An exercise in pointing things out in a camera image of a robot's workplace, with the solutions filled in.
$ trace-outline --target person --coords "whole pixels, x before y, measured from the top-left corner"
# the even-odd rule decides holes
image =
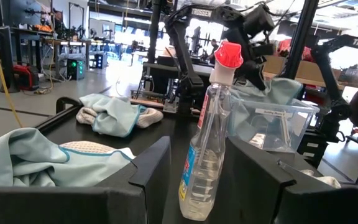
[[[218,45],[218,43],[216,42],[215,39],[212,39],[211,45],[212,45],[213,49],[212,49],[212,53],[208,56],[208,59],[209,59],[209,62],[214,65],[215,64],[215,55],[214,55],[214,53],[215,53],[215,50],[218,49],[219,45]]]

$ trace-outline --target microfiber cloth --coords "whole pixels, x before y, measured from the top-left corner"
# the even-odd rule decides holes
[[[129,148],[86,141],[59,146],[37,129],[21,128],[0,137],[0,186],[91,187],[133,158]]]
[[[301,83],[287,78],[273,78],[265,80],[264,83],[266,86],[264,91],[253,86],[251,82],[247,82],[245,86],[231,88],[232,116],[229,132],[243,141],[249,142],[257,133],[248,120],[253,111],[247,110],[246,101],[287,105],[302,88]]]
[[[313,176],[314,172],[312,170],[301,170],[301,172],[311,177],[314,177],[315,179],[318,179],[321,182],[324,182],[336,189],[342,188],[341,184],[338,182],[338,180],[335,177],[315,177]]]
[[[147,128],[163,118],[162,112],[140,105],[131,105],[126,97],[108,97],[90,94],[80,98],[84,104],[76,119],[90,124],[93,131],[117,137],[126,137],[136,125]]]

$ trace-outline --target cardboard box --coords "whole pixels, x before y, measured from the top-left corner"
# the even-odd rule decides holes
[[[266,55],[265,58],[267,59],[267,61],[265,63],[264,72],[280,74],[285,66],[285,58],[273,55]],[[335,79],[338,80],[341,71],[333,69],[333,74],[335,76]],[[307,62],[302,60],[299,64],[296,77],[324,83],[324,79],[319,67],[316,63],[313,62]]]
[[[278,57],[273,55],[266,55],[266,62],[264,72],[272,74],[280,74],[285,65],[285,57]]]

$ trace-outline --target black robotic arm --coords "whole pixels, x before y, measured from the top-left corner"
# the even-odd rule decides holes
[[[351,117],[349,104],[339,94],[339,88],[329,58],[329,53],[345,46],[358,49],[358,37],[341,35],[325,42],[323,45],[317,45],[311,51],[311,55],[321,71],[328,95],[331,99],[331,112],[324,116],[318,130],[325,134],[328,141],[331,142],[338,142],[336,134],[339,131],[339,122]]]
[[[256,87],[265,89],[263,83],[263,55],[272,54],[273,48],[254,46],[249,40],[256,34],[268,31],[274,28],[272,18],[267,14],[266,6],[259,6],[246,16],[239,11],[228,7],[211,7],[203,5],[185,6],[173,13],[166,21],[165,28],[174,44],[178,63],[181,70],[180,77],[180,113],[189,113],[192,100],[202,97],[203,81],[195,73],[191,62],[188,48],[185,44],[186,27],[188,27],[192,18],[217,22],[228,28],[224,37],[229,41],[241,44],[243,65],[236,71],[245,75]]]

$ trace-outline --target plastic container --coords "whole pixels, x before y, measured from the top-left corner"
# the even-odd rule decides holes
[[[296,152],[318,111],[296,99],[289,105],[232,100],[229,132],[266,151]]]

